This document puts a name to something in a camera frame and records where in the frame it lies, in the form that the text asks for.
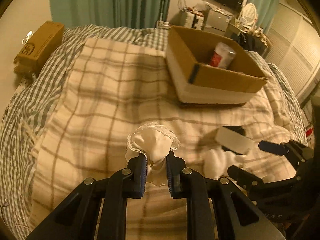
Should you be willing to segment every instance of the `plastic package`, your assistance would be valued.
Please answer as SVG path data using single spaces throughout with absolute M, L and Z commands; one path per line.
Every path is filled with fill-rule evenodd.
M 227 69 L 235 56 L 236 52 L 231 47 L 219 42 L 214 49 L 214 54 L 211 58 L 210 65 L 213 67 Z

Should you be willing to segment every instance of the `open cardboard box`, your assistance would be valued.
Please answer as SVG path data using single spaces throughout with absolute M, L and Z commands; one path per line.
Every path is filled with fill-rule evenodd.
M 227 70 L 205 65 L 219 42 L 236 52 Z M 195 29 L 171 27 L 166 60 L 178 98 L 184 103 L 244 104 L 267 82 L 263 71 L 235 41 Z

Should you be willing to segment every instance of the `metal screw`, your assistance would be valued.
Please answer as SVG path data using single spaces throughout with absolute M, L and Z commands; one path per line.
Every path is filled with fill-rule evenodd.
M 84 180 L 84 184 L 86 185 L 91 185 L 94 182 L 93 178 L 86 178 Z
M 220 178 L 219 181 L 220 181 L 220 183 L 223 184 L 223 185 L 228 185 L 228 184 L 229 184 L 229 180 L 228 180 L 227 178 L 225 178 L 225 177 Z
M 123 175 L 129 175 L 129 174 L 131 174 L 131 170 L 128 169 L 128 168 L 123 169 L 121 172 L 122 172 Z
M 192 169 L 190 169 L 190 168 L 184 168 L 184 169 L 182 170 L 182 172 L 183 172 L 184 174 L 191 174 L 191 173 L 192 173 Z

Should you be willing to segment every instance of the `white cloth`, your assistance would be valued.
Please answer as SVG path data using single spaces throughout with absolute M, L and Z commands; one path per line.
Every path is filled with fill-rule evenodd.
M 153 122 L 142 125 L 129 134 L 125 158 L 129 161 L 143 153 L 147 158 L 147 182 L 156 186 L 166 185 L 168 182 L 165 157 L 170 150 L 179 147 L 180 141 L 174 132 Z
M 245 157 L 245 155 L 236 155 L 231 151 L 225 152 L 221 146 L 210 149 L 204 157 L 204 175 L 209 179 L 228 176 L 228 168 L 232 165 L 242 168 Z

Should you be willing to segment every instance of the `bed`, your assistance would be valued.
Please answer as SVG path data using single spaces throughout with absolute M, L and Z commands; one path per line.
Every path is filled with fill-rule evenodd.
M 36 172 L 36 156 L 31 155 L 30 152 L 41 140 L 50 117 L 56 114 L 56 105 L 63 86 L 85 41 L 88 38 L 111 39 L 143 48 L 165 51 L 167 37 L 168 31 L 164 29 L 130 29 L 127 27 L 110 29 L 96 25 L 66 29 L 62 45 L 52 53 L 40 76 L 34 81 L 24 79 L 20 84 L 3 115 L 0 137 L 1 216 L 17 239 L 25 239 L 30 232 L 31 195 Z M 270 107 L 266 109 L 257 106 L 257 109 L 263 108 L 261 112 L 268 111 L 265 114 L 272 117 L 274 124 L 287 131 L 289 137 L 285 137 L 286 140 L 291 138 L 307 145 L 301 110 L 287 79 L 275 65 L 267 64 L 255 52 L 248 53 L 260 68 L 268 73 L 269 79 L 273 82 L 270 85 L 273 89 L 269 93 L 277 93 L 278 97 L 275 100 L 265 96 L 264 99 L 269 101 Z M 232 110 L 222 109 L 219 110 L 219 113 L 231 115 Z M 205 143 L 207 138 L 204 134 L 202 137 L 204 138 L 202 143 Z M 275 139 L 275 142 L 280 143 L 283 138 L 279 136 L 278 141 Z M 161 190 L 153 187 L 149 187 L 149 190 L 148 197 L 154 195 L 156 199 L 151 208 L 156 210 L 159 208 L 157 203 L 162 201 L 159 195 Z M 183 210 L 184 204 L 181 201 L 175 202 L 175 208 Z M 170 212 L 166 210 L 162 214 L 162 219 L 171 217 Z M 185 229 L 185 220 L 182 217 L 181 213 L 175 217 L 178 221 L 175 225 L 177 232 Z M 166 225 L 164 220 L 157 226 L 156 218 L 151 216 L 148 223 L 146 228 L 141 229 L 141 225 L 137 226 L 135 222 L 132 222 L 128 229 L 135 234 L 132 239 L 139 239 L 142 236 L 144 239 L 151 238 L 153 229 L 168 228 L 170 235 L 167 236 L 167 239 L 183 239 L 183 235 L 175 235 L 178 233 L 174 234 L 174 229 Z

